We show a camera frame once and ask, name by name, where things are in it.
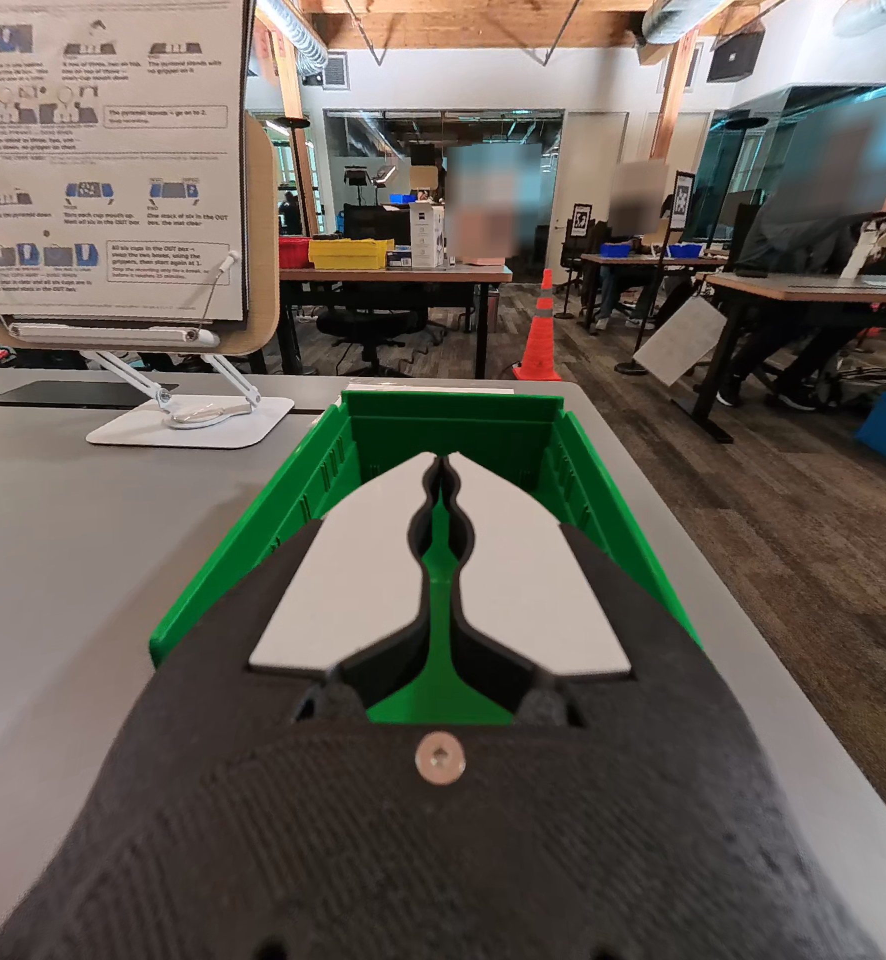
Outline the green plastic bin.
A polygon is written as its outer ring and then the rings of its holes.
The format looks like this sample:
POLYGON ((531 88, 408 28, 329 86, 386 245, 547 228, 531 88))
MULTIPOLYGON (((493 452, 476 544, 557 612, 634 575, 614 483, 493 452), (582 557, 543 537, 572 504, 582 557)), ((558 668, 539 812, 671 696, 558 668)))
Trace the green plastic bin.
POLYGON ((399 747, 465 726, 479 746, 562 745, 565 754, 659 754, 711 731, 736 702, 677 620, 672 588, 580 423, 551 395, 345 392, 281 466, 151 636, 157 671, 126 722, 171 751, 260 744, 399 747), (248 660, 305 554, 342 498, 421 452, 441 460, 432 539, 430 639, 422 671, 374 705, 350 686, 252 670, 248 660), (443 462, 462 453, 535 498, 565 535, 631 665, 624 680, 533 689, 504 709, 468 686, 450 650, 443 462))

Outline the grey desk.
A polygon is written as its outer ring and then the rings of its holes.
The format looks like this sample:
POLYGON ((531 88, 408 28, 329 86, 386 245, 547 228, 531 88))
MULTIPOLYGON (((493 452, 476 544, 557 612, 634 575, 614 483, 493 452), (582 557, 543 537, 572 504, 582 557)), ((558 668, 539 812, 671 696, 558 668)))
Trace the grey desk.
MULTIPOLYGON (((0 369, 0 394, 107 373, 0 369)), ((149 635, 347 377, 258 375, 295 402, 241 451, 92 446, 114 411, 0 405, 0 923, 74 822, 151 675, 149 635)), ((799 832, 886 956, 886 804, 581 387, 575 413, 737 696, 799 832)))

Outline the laminated paper sheet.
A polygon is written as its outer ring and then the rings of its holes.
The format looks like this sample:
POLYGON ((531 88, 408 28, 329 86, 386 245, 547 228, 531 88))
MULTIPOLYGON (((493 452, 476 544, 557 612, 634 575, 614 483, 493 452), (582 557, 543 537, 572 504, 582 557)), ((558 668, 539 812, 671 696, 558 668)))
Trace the laminated paper sheet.
POLYGON ((483 395, 483 396, 513 396, 515 390, 500 387, 468 387, 468 386, 434 386, 429 383, 413 384, 402 380, 363 381, 352 380, 342 389, 342 392, 353 393, 397 393, 397 394, 454 394, 454 395, 483 395))

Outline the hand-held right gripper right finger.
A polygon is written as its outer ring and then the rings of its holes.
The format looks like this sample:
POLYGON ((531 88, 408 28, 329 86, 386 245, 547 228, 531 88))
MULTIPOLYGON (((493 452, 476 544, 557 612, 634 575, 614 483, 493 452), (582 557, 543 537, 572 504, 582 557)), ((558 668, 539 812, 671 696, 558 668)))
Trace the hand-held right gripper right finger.
POLYGON ((452 665, 505 710, 532 690, 623 681, 631 664, 563 524, 465 454, 443 462, 452 665))

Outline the wooden desk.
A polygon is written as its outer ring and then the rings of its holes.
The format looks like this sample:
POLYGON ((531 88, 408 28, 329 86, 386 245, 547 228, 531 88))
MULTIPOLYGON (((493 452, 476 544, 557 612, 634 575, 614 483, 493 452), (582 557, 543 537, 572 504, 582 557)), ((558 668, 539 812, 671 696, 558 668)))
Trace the wooden desk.
POLYGON ((580 258, 581 275, 588 281, 588 300, 582 311, 581 323, 588 332, 606 330, 610 314, 598 309, 598 298, 602 297, 602 271, 608 269, 611 276, 620 277, 627 272, 641 274, 642 294, 634 309, 635 315, 642 311, 641 322, 653 315, 655 298, 663 278, 668 274, 681 272, 690 277, 696 273, 722 270, 727 265, 727 257, 703 255, 698 257, 661 257, 652 255, 630 255, 627 257, 607 257, 587 253, 580 258))
POLYGON ((421 307, 442 308, 473 306, 476 315, 473 379, 487 378, 489 295, 492 290, 513 282, 506 266, 458 264, 431 269, 318 269, 281 268, 279 270, 280 316, 278 340, 281 354, 295 360, 296 333, 294 309, 300 306, 359 306, 377 308, 377 296, 371 291, 345 291, 346 284, 357 287, 395 284, 407 291, 389 310, 421 307))
POLYGON ((881 275, 843 279, 824 275, 771 273, 767 277, 756 277, 735 271, 701 271, 697 277, 713 288, 716 299, 728 306, 728 313, 699 391, 694 398, 677 400, 675 404, 721 445, 732 444, 733 438, 714 423, 710 415, 748 317, 762 303, 803 304, 807 306, 806 320, 819 328, 886 327, 886 318, 835 315, 839 305, 886 305, 886 277, 881 275))

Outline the black wall speaker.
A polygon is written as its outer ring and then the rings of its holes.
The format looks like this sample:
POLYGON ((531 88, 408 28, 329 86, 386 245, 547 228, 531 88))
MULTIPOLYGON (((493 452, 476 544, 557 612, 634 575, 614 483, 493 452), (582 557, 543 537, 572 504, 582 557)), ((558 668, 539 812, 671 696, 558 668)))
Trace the black wall speaker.
POLYGON ((757 65, 764 38, 764 30, 740 32, 716 46, 706 82, 727 84, 749 78, 757 65))

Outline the grey panel on stand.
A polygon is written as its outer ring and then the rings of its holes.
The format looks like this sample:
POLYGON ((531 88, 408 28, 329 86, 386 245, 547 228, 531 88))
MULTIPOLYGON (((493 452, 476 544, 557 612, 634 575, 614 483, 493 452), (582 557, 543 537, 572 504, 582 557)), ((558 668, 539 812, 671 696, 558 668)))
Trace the grey panel on stand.
POLYGON ((633 360, 666 387, 713 354, 726 325, 725 315, 700 295, 690 297, 641 343, 633 360))

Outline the orange traffic cone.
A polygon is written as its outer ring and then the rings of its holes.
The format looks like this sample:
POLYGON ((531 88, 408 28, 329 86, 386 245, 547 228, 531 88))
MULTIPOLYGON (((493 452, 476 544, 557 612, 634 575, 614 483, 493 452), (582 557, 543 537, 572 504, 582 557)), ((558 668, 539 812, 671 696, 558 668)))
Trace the orange traffic cone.
POLYGON ((512 366, 519 381, 560 382, 555 362, 553 272, 545 269, 521 361, 512 366))

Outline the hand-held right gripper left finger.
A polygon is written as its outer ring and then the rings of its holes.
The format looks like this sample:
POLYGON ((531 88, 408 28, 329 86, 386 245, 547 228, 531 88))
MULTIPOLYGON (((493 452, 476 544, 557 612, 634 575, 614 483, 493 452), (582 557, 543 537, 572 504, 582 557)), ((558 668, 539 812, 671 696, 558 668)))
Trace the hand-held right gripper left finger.
POLYGON ((313 529, 248 666, 337 681, 374 706, 424 668, 440 458, 421 452, 342 498, 313 529))

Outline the white product box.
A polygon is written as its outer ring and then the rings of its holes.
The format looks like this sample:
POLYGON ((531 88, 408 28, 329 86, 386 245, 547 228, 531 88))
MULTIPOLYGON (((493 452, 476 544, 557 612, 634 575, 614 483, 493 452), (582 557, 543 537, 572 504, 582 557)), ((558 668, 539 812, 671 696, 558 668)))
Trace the white product box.
POLYGON ((411 266, 433 270, 445 264, 445 208, 428 200, 409 205, 411 266))

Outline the printed instruction board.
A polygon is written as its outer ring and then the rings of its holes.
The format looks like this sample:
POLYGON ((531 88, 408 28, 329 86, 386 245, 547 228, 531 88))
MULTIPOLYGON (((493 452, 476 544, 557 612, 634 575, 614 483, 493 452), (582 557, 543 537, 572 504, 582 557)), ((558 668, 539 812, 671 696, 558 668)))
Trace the printed instruction board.
MULTIPOLYGON (((245 109, 255 3, 0 1, 0 308, 82 327, 278 324, 271 144, 245 109), (202 313, 215 270, 241 258, 202 313)), ((0 323, 0 345, 20 343, 0 323)))

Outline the black office chair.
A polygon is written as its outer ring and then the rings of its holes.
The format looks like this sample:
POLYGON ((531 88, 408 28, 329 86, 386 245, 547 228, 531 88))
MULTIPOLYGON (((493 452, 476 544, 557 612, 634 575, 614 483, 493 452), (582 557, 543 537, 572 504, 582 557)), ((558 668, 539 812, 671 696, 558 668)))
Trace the black office chair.
POLYGON ((400 295, 376 284, 376 293, 366 293, 360 284, 343 283, 338 301, 322 308, 316 317, 318 332, 349 347, 361 347, 363 365, 349 371, 350 377, 408 378, 380 362, 380 347, 396 346, 397 338, 419 333, 429 323, 430 307, 408 294, 400 295))

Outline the yellow plastic bin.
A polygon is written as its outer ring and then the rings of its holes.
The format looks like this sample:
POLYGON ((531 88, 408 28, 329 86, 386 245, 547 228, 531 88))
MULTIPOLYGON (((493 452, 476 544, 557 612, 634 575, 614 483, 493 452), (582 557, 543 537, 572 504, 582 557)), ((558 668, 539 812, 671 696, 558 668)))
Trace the yellow plastic bin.
POLYGON ((317 271, 380 271, 395 247, 393 239, 313 238, 307 259, 317 271))

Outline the white board stand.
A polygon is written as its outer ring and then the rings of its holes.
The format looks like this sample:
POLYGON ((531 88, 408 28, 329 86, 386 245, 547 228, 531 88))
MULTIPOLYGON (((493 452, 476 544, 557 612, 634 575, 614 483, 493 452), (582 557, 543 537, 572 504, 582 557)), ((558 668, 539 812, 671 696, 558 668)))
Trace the white board stand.
POLYGON ((77 350, 147 397, 147 402, 91 431, 86 440, 93 446, 243 450, 266 438, 295 406, 288 397, 263 398, 223 355, 220 337, 199 326, 125 328, 17 319, 7 330, 21 344, 77 350), (116 355, 147 347, 189 347, 234 393, 173 393, 116 355))

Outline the silver ceiling duct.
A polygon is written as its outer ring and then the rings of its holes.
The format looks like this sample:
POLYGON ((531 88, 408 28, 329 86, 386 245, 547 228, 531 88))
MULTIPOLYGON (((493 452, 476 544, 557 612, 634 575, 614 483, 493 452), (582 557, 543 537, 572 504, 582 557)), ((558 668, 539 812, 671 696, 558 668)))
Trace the silver ceiling duct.
POLYGON ((316 30, 292 1, 256 1, 256 12, 295 53, 300 77, 321 74, 327 66, 329 52, 316 30))

